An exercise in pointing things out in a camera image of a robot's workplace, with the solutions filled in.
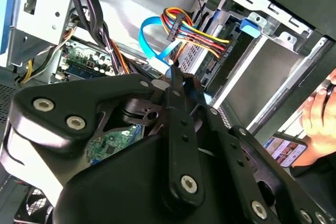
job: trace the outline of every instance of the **cooling fan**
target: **cooling fan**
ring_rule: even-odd
[[[53,207],[46,196],[37,188],[29,186],[16,215],[17,224],[51,224]]]

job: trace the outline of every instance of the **screw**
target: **screw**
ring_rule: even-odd
[[[175,91],[175,90],[173,90],[173,93],[174,93],[174,95],[176,95],[176,96],[180,96],[180,93],[178,93],[177,91]]]
[[[257,201],[252,201],[252,209],[254,213],[262,220],[266,220],[267,212],[261,203]]]
[[[301,215],[308,223],[313,223],[313,220],[310,218],[309,214],[303,209],[300,210]]]
[[[315,212],[316,218],[320,221],[321,224],[327,224],[326,219],[319,212]]]
[[[50,110],[52,110],[55,105],[52,101],[48,100],[48,99],[36,99],[33,102],[33,106],[35,109],[39,110],[39,111],[43,111],[43,112],[48,112]]]
[[[240,159],[237,160],[237,163],[238,163],[238,165],[240,165],[241,167],[244,167],[244,163],[243,163],[243,161],[241,161]]]
[[[188,141],[189,141],[189,138],[187,137],[187,135],[183,135],[183,136],[182,136],[182,139],[183,139],[183,141],[185,141],[185,142],[188,142]]]
[[[188,175],[184,175],[181,178],[181,185],[184,188],[184,190],[186,190],[188,193],[190,194],[194,194],[197,192],[197,183],[196,181],[188,176]]]
[[[243,136],[246,136],[246,131],[243,130],[243,129],[239,129],[239,132],[243,135]]]
[[[148,88],[149,84],[145,81],[140,81],[140,84],[143,85],[144,87]]]
[[[67,125],[74,130],[82,130],[85,128],[86,123],[83,118],[78,116],[71,116],[67,119]]]
[[[211,108],[210,111],[211,111],[214,115],[217,115],[217,114],[218,114],[217,110],[215,110],[214,108]]]

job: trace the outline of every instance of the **capacitor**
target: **capacitor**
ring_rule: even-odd
[[[105,74],[106,74],[107,76],[113,76],[113,70],[112,70],[110,67],[108,67],[108,68],[106,69]]]
[[[112,65],[111,59],[106,58],[105,61],[104,61],[104,64],[106,64],[107,66]]]
[[[99,63],[100,65],[103,65],[103,64],[104,64],[104,61],[105,61],[105,56],[102,56],[102,57],[99,58],[98,63]]]
[[[107,70],[107,65],[106,65],[106,64],[103,64],[103,65],[101,65],[101,67],[100,67],[100,69],[99,69],[99,72],[101,72],[101,73],[105,73],[106,70]]]
[[[96,52],[95,55],[92,56],[92,58],[93,58],[94,61],[97,61],[97,60],[99,60],[99,56],[100,56],[100,53]]]
[[[97,61],[93,59],[93,55],[91,55],[91,56],[90,56],[90,58],[89,58],[89,60],[88,60],[88,61],[94,62],[94,64],[96,64],[96,63],[97,63]]]
[[[101,143],[101,147],[102,147],[102,148],[105,148],[105,147],[106,147],[106,140],[104,140],[104,141]]]
[[[100,66],[99,64],[96,64],[95,67],[94,67],[93,69],[94,69],[94,71],[97,71],[97,72],[98,72],[99,69],[100,69],[100,67],[101,67],[101,66]]]

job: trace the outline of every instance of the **white cable tie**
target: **white cable tie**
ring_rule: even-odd
[[[110,53],[110,54],[113,52],[113,48],[108,49],[108,47],[105,47],[105,50],[106,50],[108,53]]]

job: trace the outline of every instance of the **wire bundle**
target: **wire bundle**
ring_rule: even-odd
[[[180,28],[177,30],[175,39],[184,43],[190,43],[198,47],[202,47],[212,52],[216,58],[221,58],[221,55],[226,50],[226,45],[229,40],[219,39],[193,27],[193,22],[188,14],[178,7],[166,8],[161,15],[161,21],[167,34],[172,30],[178,14],[184,14],[185,20],[182,21]]]
[[[80,0],[73,0],[76,11],[81,23],[85,29],[90,33],[91,37],[98,44],[98,46],[106,50],[112,59],[112,69],[115,74],[122,73],[119,67],[123,69],[124,73],[130,73],[126,60],[121,54],[118,46],[110,39],[108,27],[103,19],[103,12],[99,0],[85,0],[89,10],[90,20],[87,20],[83,6]]]
[[[69,31],[67,31],[64,34],[64,39],[63,41],[58,45],[58,46],[50,46],[46,50],[40,52],[37,56],[47,52],[49,50],[49,53],[47,55],[46,60],[42,63],[41,66],[39,66],[36,70],[33,71],[33,64],[34,64],[34,59],[30,60],[28,62],[28,69],[27,72],[22,76],[17,82],[24,84],[30,81],[32,78],[35,78],[41,74],[43,74],[47,68],[50,66],[52,63],[53,59],[55,58],[56,53],[65,45],[65,43],[73,36],[75,32],[75,29],[72,28]]]

